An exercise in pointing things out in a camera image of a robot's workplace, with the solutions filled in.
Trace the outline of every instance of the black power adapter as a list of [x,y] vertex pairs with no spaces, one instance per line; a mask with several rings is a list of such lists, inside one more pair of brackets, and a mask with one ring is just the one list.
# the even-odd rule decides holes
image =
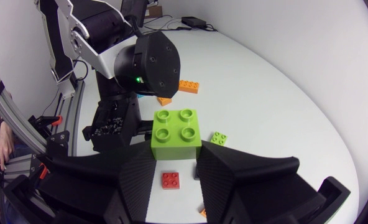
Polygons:
[[193,16],[182,17],[182,23],[192,28],[204,28],[206,26],[206,21]]

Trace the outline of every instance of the orange bracket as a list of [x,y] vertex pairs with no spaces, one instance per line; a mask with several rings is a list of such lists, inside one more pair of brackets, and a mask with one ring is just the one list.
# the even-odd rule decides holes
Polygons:
[[57,126],[57,125],[59,125],[59,124],[61,124],[61,123],[62,123],[62,116],[61,116],[61,115],[58,115],[58,117],[59,117],[60,119],[58,119],[58,121],[54,121],[54,122],[52,123],[52,126]]
[[45,164],[43,164],[43,163],[41,163],[41,164],[39,165],[39,167],[41,167],[41,166],[44,166],[44,168],[43,168],[43,171],[42,171],[42,173],[41,173],[41,175],[40,175],[39,179],[40,179],[40,180],[43,180],[43,178],[45,178],[45,176],[46,176],[46,174],[47,174],[47,167],[46,167],[46,165],[45,165]]

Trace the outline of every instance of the small green lego brick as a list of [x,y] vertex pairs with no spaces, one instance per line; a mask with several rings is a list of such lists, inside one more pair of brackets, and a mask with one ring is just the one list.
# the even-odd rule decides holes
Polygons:
[[151,150],[156,160],[196,159],[201,146],[196,110],[154,113]]
[[220,145],[220,146],[224,146],[224,144],[226,143],[226,140],[227,140],[226,135],[215,132],[213,137],[211,138],[210,142],[215,143],[215,144]]

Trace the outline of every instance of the white table surface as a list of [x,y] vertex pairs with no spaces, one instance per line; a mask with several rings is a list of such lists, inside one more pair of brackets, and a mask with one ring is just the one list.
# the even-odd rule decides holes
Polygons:
[[[148,26],[159,28],[167,21],[159,19]],[[156,97],[144,96],[139,99],[142,119],[153,119],[154,111],[161,109],[191,108],[197,110],[202,140],[209,141],[219,131],[228,136],[226,147],[257,156],[295,156],[300,160],[298,174],[315,190],[333,176],[351,191],[329,223],[353,223],[359,189],[351,155],[333,125],[299,87],[257,54],[218,32],[164,33],[180,54],[180,79],[199,82],[199,92],[178,91],[164,107]],[[94,71],[85,82],[78,156],[96,153],[91,141],[80,134],[91,125],[99,101]],[[135,137],[132,144],[143,140],[143,136]],[[194,159],[157,161],[147,222],[206,222],[199,214],[203,199],[200,181],[193,179],[195,164]],[[161,173],[169,171],[180,173],[179,190],[162,189]]]

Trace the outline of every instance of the red lego brick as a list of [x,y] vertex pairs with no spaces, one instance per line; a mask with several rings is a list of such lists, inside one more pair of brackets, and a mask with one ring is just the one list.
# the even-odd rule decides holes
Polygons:
[[165,190],[180,189],[178,172],[162,174],[162,188]]

